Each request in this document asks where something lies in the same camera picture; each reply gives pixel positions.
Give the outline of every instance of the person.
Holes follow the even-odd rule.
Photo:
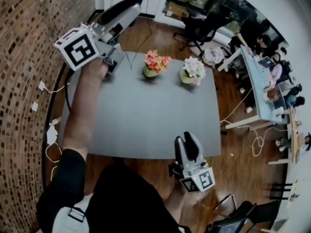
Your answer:
[[[44,233],[66,222],[69,209],[83,201],[87,147],[94,111],[107,65],[97,58],[82,67],[63,141],[56,174],[37,203],[37,220]],[[163,202],[157,190],[122,161],[99,176],[85,211],[89,232],[190,232],[179,226],[186,190],[176,182]]]
[[[311,135],[308,133],[305,137],[303,137],[303,134],[300,133],[298,135],[298,144],[300,146],[300,154],[309,151],[311,148]],[[292,141],[287,138],[280,138],[279,140],[276,140],[276,146],[279,147],[280,152],[283,152],[285,149],[291,148]]]
[[[274,55],[272,56],[272,60],[276,64],[275,66],[270,68],[270,73],[271,73],[271,88],[275,87],[277,84],[278,79],[282,75],[282,65],[280,64],[280,61],[284,59],[284,55],[281,51],[277,50]],[[245,79],[242,84],[239,86],[239,91],[241,94],[244,94],[246,91],[249,91],[252,88],[252,84],[249,78]],[[253,91],[250,92],[250,94],[247,96],[245,100],[246,104],[246,113],[250,113],[253,111],[253,107],[256,106],[255,104],[255,98]]]
[[[284,55],[287,55],[287,50],[285,49],[285,47],[281,47],[280,50],[283,52]]]
[[[285,99],[288,99],[290,95],[297,96],[299,92],[302,91],[302,85],[298,84],[294,86],[290,91],[284,96]]]
[[[241,26],[240,32],[231,38],[229,43],[231,53],[235,53],[236,49],[243,44],[250,54],[256,54],[259,58],[262,58],[263,51],[271,44],[271,39],[269,36],[261,33],[261,26],[256,20],[245,21]],[[233,63],[233,68],[238,79],[240,72],[243,72],[239,59]]]
[[[284,98],[284,100],[287,109],[289,109],[290,107],[295,108],[300,105],[304,105],[306,102],[304,97],[296,97],[294,95],[289,95],[287,98]]]

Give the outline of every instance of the pink flowers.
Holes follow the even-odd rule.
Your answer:
[[[159,56],[157,50],[149,50],[146,54],[145,63],[147,67],[154,71],[159,72],[161,70],[166,70],[167,64],[171,61],[169,56]]]

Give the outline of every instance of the power outlet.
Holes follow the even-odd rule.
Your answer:
[[[44,90],[45,84],[42,82],[42,80],[40,81],[38,88],[39,88],[41,91]]]
[[[36,112],[38,111],[38,104],[36,102],[33,103],[32,110]]]

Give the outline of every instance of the brick wall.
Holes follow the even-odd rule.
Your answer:
[[[85,21],[94,0],[0,0],[0,232],[38,229],[41,151],[51,95],[62,57],[55,40]],[[39,104],[32,112],[32,102]]]

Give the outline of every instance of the potted plant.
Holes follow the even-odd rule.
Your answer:
[[[160,71],[167,69],[168,63],[171,61],[169,56],[159,56],[157,50],[149,50],[145,58],[145,67],[143,74],[148,77],[155,77],[159,75]]]
[[[205,77],[205,68],[201,61],[197,58],[185,59],[184,67],[179,71],[179,77],[182,83],[201,84],[201,80]]]

